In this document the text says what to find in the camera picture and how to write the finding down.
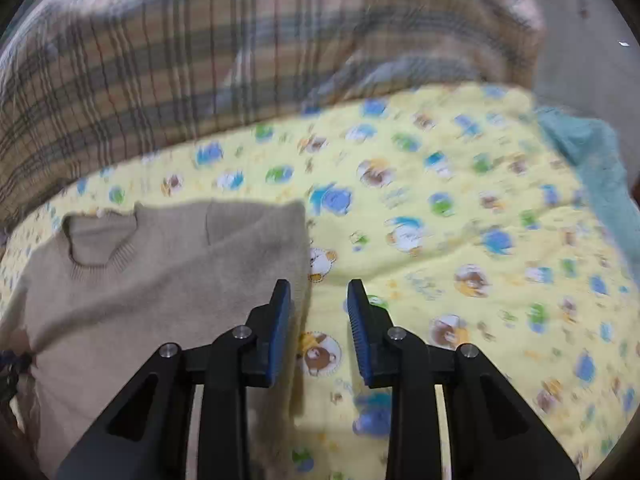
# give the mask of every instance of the sweater neckline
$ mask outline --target sweater neckline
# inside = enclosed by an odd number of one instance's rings
[[[113,250],[104,264],[82,264],[75,260],[72,252],[72,239],[69,232],[70,220],[74,215],[66,216],[56,237],[57,252],[62,257],[63,265],[74,280],[96,280],[120,274],[135,258],[139,248],[144,246],[142,238],[148,231],[148,209],[140,203],[136,203],[133,213],[121,216],[117,212],[107,212],[107,215],[119,216],[123,219],[135,220],[131,234]]]

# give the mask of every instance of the striped fabric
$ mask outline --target striped fabric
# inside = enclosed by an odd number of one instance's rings
[[[530,86],[534,0],[37,0],[0,56],[0,226],[80,176],[429,82]]]

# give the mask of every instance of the beige sweater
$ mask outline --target beige sweater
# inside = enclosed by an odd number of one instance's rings
[[[34,352],[36,399],[23,395],[22,406],[44,473],[53,477],[162,343],[211,343],[267,303],[276,280],[285,278],[295,305],[289,361],[274,388],[248,396],[252,458],[269,478],[282,476],[308,254],[299,203],[137,205],[130,216],[65,218],[31,256],[0,326],[0,348],[22,334]]]

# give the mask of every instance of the teddy bear print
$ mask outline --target teddy bear print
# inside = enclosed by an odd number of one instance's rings
[[[455,275],[456,289],[470,298],[486,298],[489,290],[489,281],[480,267],[464,265],[458,269]]]
[[[309,273],[309,280],[313,283],[321,282],[337,259],[338,255],[335,251],[325,251],[324,249],[311,247],[311,272]]]
[[[360,181],[369,187],[388,186],[396,177],[396,172],[382,158],[363,160],[356,173]]]
[[[303,152],[317,153],[322,150],[327,144],[328,143],[325,137],[316,137],[315,135],[312,135],[311,137],[300,140],[300,142],[298,143],[298,150],[300,154],[302,154]]]
[[[312,377],[331,374],[340,364],[338,343],[322,332],[305,332],[298,341],[298,359],[302,369]]]
[[[559,402],[562,402],[562,384],[556,379],[543,381],[542,389],[536,396],[536,404],[545,413],[549,414]]]
[[[433,319],[429,336],[431,344],[448,350],[455,350],[458,345],[469,341],[466,322],[453,314]]]
[[[164,196],[171,196],[172,194],[182,189],[182,177],[180,175],[171,174],[162,180],[162,194]]]

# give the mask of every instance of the bed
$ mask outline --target bed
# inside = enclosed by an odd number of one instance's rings
[[[521,88],[432,85],[104,168],[16,228],[1,305],[65,214],[202,198],[307,206],[312,293],[290,407],[293,477],[384,476],[390,396],[358,375],[344,304],[352,278],[430,344],[477,344],[582,478],[636,410],[638,291]],[[311,348],[328,358],[309,358]]]

